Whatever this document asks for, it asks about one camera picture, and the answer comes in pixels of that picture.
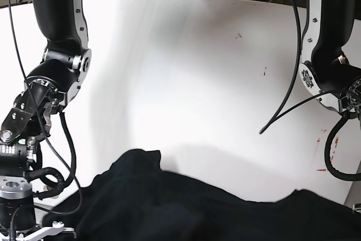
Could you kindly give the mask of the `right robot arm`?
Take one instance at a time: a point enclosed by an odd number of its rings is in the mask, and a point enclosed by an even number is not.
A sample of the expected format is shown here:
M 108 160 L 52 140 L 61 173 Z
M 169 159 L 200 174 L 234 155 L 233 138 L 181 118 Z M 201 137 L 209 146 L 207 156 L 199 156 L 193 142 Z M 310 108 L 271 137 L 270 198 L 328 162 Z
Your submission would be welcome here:
M 91 62 L 82 0 L 32 0 L 38 26 L 47 39 L 41 63 L 24 74 L 25 90 L 14 100 L 1 125 L 1 239 L 42 240 L 73 234 L 62 222 L 37 225 L 35 199 L 58 196 L 77 182 L 76 152 L 66 124 L 71 151 L 69 176 L 42 165 L 41 143 L 48 141 L 51 116 L 64 116 L 76 97 Z

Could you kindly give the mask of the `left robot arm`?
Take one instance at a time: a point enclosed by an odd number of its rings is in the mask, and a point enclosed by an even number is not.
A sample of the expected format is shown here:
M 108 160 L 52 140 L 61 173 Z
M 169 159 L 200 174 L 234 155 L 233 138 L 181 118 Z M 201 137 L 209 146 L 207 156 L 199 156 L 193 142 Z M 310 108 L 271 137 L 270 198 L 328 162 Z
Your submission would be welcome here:
M 326 109 L 360 117 L 360 68 L 343 52 L 351 36 L 356 0 L 307 0 L 300 78 Z

